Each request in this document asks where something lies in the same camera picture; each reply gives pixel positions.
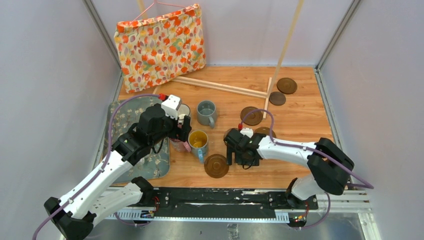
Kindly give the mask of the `small dark brown coaster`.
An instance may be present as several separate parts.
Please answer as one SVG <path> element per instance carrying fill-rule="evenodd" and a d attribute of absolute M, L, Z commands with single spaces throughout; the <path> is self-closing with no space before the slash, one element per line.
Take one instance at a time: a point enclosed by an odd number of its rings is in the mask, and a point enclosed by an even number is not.
<path fill-rule="evenodd" d="M 273 91 L 269 95 L 269 102 L 275 106 L 282 106 L 286 103 L 286 96 L 279 91 Z"/>

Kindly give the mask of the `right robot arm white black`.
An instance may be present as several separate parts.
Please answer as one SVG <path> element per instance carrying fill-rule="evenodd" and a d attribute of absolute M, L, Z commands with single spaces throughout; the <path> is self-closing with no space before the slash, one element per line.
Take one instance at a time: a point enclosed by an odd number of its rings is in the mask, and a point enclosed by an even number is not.
<path fill-rule="evenodd" d="M 283 202 L 292 209 L 303 207 L 308 198 L 328 193 L 340 196 L 355 166 L 353 161 L 330 139 L 295 142 L 274 138 L 251 129 L 231 129 L 223 138 L 227 164 L 255 167 L 261 160 L 281 160 L 308 168 L 307 176 L 294 178 Z"/>

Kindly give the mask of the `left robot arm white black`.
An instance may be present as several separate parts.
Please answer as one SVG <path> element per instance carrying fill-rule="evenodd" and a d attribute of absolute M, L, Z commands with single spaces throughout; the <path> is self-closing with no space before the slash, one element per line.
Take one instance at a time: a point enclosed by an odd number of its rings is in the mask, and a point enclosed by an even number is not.
<path fill-rule="evenodd" d="M 102 162 L 76 187 L 60 198 L 50 197 L 45 203 L 49 220 L 68 240 L 83 240 L 106 217 L 120 209 L 153 201 L 153 186 L 143 177 L 135 177 L 123 189 L 105 197 L 101 194 L 122 174 L 141 159 L 157 153 L 154 146 L 166 138 L 187 141 L 191 119 L 185 116 L 179 124 L 180 101 L 167 99 L 148 107 L 139 121 L 114 143 Z"/>

